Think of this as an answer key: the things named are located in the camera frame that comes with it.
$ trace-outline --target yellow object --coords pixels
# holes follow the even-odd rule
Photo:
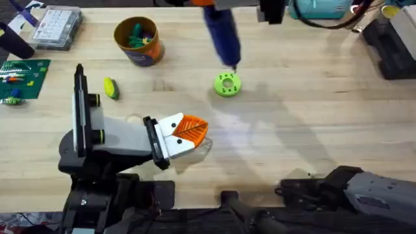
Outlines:
[[[110,77],[104,78],[104,91],[107,96],[110,98],[117,100],[118,99],[118,87],[116,81],[111,79]]]
[[[400,8],[397,6],[383,6],[382,7],[382,14],[387,19],[391,19],[399,11],[400,11]]]

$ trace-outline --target orange leaf-shaped object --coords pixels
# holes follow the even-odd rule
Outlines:
[[[184,114],[172,136],[190,140],[198,147],[208,131],[208,123],[196,116]]]

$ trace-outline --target paper cup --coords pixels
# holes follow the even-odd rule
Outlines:
[[[139,48],[133,49],[129,45],[129,36],[133,31],[133,27],[141,24],[142,30],[153,35],[152,41]],[[151,66],[160,61],[164,55],[164,46],[159,40],[156,24],[145,17],[132,17],[123,20],[114,30],[114,39],[117,45],[129,57],[131,62],[137,66]]]

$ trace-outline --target cup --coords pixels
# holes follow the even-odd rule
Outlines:
[[[129,45],[129,36],[132,35],[133,27],[137,23],[142,26],[144,32],[153,35],[153,39],[142,47],[132,48]],[[164,46],[159,40],[156,24],[145,17],[132,17],[123,20],[114,30],[114,39],[118,47],[137,66],[152,66],[158,63],[164,55]]]
[[[7,24],[0,23],[0,29],[5,32],[0,36],[0,47],[21,59],[29,59],[34,55],[34,49]]]

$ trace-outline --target black machine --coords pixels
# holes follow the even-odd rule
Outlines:
[[[147,156],[95,150],[94,145],[105,141],[104,129],[91,128],[90,110],[98,106],[99,95],[88,93],[83,67],[79,64],[73,94],[74,127],[59,145],[59,170],[71,175],[72,179],[63,210],[61,233],[76,233],[79,228],[103,233],[105,228],[119,222],[129,207],[157,210],[174,206],[173,181],[143,182],[137,174],[119,173],[151,160],[162,170],[169,167],[169,161],[161,156],[156,137],[154,125],[157,121],[144,118],[152,146],[152,152]]]

